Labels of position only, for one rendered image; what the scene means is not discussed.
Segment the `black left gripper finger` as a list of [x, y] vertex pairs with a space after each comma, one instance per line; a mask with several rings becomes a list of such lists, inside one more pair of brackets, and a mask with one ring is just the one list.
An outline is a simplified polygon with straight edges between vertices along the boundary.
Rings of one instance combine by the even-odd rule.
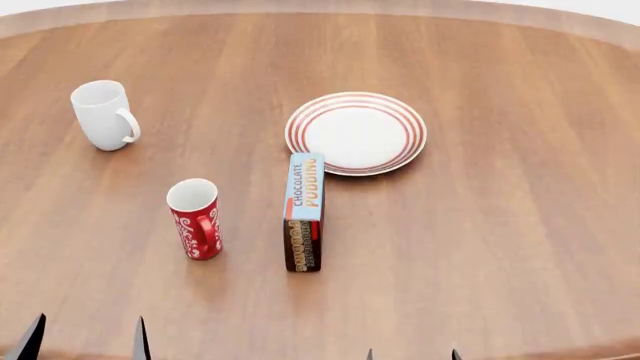
[[132, 360], [151, 360], [151, 353], [143, 317], [139, 317], [136, 323]]
[[37, 360], [44, 337], [46, 320], [45, 314], [39, 314], [15, 347], [3, 356], [3, 360]]

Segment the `red patterned mug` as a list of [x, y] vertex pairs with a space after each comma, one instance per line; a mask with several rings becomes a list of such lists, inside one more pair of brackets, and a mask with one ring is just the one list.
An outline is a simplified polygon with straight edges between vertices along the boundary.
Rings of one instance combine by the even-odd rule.
[[185, 254], [191, 260], [210, 260], [223, 248], [218, 188], [206, 179], [186, 179], [167, 192], [169, 206]]

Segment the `white plate with red rings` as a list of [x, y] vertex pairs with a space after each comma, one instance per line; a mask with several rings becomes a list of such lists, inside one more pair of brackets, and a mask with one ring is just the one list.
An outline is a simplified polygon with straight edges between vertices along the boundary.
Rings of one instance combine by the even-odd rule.
[[328, 173], [374, 176], [410, 163], [426, 146], [428, 131], [419, 113], [396, 98], [338, 92], [295, 110], [284, 139], [291, 152], [324, 155]]

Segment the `white ceramic mug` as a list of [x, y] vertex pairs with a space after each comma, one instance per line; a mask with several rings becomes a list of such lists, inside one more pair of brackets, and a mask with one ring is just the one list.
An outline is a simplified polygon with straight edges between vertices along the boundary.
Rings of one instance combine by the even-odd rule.
[[70, 101], [82, 131], [97, 149], [115, 151], [141, 137], [140, 125], [130, 111], [121, 83], [85, 83], [71, 93]]

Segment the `chocolate pudding box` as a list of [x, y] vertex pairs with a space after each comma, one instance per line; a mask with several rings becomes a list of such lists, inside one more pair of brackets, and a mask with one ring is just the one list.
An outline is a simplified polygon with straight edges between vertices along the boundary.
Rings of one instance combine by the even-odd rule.
[[323, 254], [324, 156], [290, 157], [283, 210], [283, 244], [288, 272], [319, 272]]

